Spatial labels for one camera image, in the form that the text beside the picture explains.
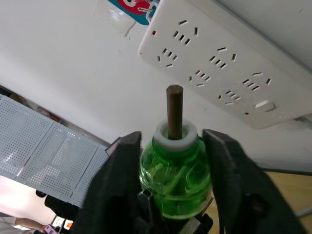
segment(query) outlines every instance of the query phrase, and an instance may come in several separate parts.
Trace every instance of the white power strip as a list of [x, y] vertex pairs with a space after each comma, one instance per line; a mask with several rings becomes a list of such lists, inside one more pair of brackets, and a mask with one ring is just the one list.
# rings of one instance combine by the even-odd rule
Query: white power strip
[[139, 55], [253, 128], [312, 113], [312, 75], [215, 1], [161, 0]]

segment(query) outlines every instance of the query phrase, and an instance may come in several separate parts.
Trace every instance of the bottle neck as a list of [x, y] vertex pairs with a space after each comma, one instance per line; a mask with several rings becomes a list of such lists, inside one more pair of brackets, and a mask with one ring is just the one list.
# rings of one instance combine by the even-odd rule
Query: bottle neck
[[166, 163], [187, 163], [193, 160], [199, 150], [199, 138], [196, 127], [187, 120], [182, 123], [182, 139], [168, 139], [168, 123], [161, 122], [152, 140], [153, 151]]
[[168, 151], [157, 144], [157, 142], [153, 139], [152, 140], [152, 149], [155, 155], [161, 159], [164, 163], [179, 163], [179, 164], [186, 164], [193, 161], [200, 149], [199, 147], [200, 140], [197, 137], [197, 140], [194, 144], [183, 151]]

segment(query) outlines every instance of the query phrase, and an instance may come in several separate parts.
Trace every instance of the wooden table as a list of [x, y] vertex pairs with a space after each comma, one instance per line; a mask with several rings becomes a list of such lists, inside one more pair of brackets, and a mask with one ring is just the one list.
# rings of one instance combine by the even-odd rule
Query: wooden table
[[[267, 172], [294, 212], [312, 207], [312, 176]], [[218, 210], [215, 201], [206, 213], [214, 220], [209, 234], [219, 234]], [[312, 234], [312, 214], [301, 217], [301, 223]]]

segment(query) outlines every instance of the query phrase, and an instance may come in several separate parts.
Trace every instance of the power switch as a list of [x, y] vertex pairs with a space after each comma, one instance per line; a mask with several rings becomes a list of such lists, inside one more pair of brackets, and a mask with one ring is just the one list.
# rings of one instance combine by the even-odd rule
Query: power switch
[[266, 100], [261, 103], [258, 103], [255, 106], [255, 109], [260, 112], [268, 112], [275, 108], [275, 104], [272, 101]]

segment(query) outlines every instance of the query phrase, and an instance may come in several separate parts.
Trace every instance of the green bottle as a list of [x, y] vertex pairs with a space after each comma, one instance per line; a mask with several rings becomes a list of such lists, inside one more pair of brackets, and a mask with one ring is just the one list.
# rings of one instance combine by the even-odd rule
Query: green bottle
[[187, 219], [202, 212], [211, 199], [210, 167], [196, 127], [183, 121], [181, 140], [168, 139], [160, 123], [140, 158], [140, 182], [165, 218]]

